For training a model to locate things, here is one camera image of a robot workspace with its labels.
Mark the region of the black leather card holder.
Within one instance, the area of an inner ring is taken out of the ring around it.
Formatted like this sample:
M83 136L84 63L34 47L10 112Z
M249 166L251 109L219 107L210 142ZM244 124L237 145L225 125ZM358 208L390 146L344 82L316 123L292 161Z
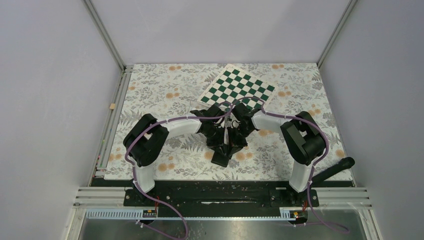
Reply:
M233 154L230 149L217 149L214 150L211 163L226 168L232 156Z

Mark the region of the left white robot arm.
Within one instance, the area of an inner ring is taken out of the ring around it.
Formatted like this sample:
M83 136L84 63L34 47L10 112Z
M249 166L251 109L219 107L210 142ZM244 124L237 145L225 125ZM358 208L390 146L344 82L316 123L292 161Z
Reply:
M153 163L167 139L185 134L215 134L217 131L212 127L228 115L228 111L215 105L172 118L157 119L150 113L143 115L123 140L126 149L124 159L131 164L133 184L137 189L136 199L144 206L154 202Z

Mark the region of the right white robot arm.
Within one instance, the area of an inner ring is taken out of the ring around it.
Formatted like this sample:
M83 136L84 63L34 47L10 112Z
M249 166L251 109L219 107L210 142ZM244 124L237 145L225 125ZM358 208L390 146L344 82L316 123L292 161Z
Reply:
M306 112L286 116L263 109L248 109L243 103L231 111L238 126L229 127L228 143L231 154L248 145L246 138L254 131L267 130L280 134L294 159L289 179L291 189L287 191L287 201L293 206L301 205L306 199L305 190L312 183L313 163L327 150L328 140L317 126L312 116Z

